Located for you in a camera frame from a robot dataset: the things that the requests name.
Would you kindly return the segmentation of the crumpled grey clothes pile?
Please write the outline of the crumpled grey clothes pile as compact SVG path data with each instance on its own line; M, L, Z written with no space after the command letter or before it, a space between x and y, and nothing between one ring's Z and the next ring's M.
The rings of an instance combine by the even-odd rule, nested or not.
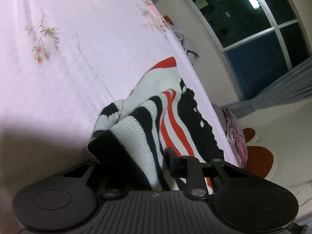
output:
M188 39L182 32L181 29L177 26L169 24L171 30L175 34L177 40L183 47L190 63L193 65L194 63L198 62L199 60L199 51L197 50L194 43Z

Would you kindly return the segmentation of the stack of folded pink bedding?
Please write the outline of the stack of folded pink bedding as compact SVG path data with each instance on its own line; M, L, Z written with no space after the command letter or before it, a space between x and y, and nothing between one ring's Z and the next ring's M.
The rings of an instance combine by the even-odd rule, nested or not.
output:
M212 104L214 111L221 123L226 138L232 149L238 167L245 168L248 159L247 145L243 134L243 128L234 114L227 108L221 108Z

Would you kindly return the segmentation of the striped knit sweater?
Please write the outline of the striped knit sweater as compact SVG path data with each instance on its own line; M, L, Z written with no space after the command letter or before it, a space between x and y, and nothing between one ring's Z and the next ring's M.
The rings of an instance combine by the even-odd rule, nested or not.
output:
M131 191L180 189L184 181L170 176L166 148L204 163L224 158L212 126L199 112L195 94L184 84L173 57L153 66L129 97L100 113L87 144L99 163L90 182Z

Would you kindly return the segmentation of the right grey curtain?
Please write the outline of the right grey curtain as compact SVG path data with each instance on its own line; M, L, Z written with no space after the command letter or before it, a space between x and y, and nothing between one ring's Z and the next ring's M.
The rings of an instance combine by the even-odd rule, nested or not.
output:
M231 103L222 108L230 110L236 118L243 118L257 110L287 105L311 98L311 57L267 86L255 97Z

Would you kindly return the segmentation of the pink floral bed sheet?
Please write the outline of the pink floral bed sheet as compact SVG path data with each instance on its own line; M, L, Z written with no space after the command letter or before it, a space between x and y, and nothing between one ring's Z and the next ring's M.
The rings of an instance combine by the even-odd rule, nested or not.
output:
M151 0L1 0L1 207L30 184L96 161L87 144L102 110L129 97L169 57L223 160L237 164L185 51Z

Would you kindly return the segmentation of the red and white headboard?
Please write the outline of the red and white headboard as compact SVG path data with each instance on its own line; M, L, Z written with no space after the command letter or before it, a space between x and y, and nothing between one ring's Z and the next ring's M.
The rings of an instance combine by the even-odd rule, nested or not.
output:
M266 180L271 180L278 167L277 155L272 150L256 144L259 135L255 129L243 128L243 135L248 154L243 170Z

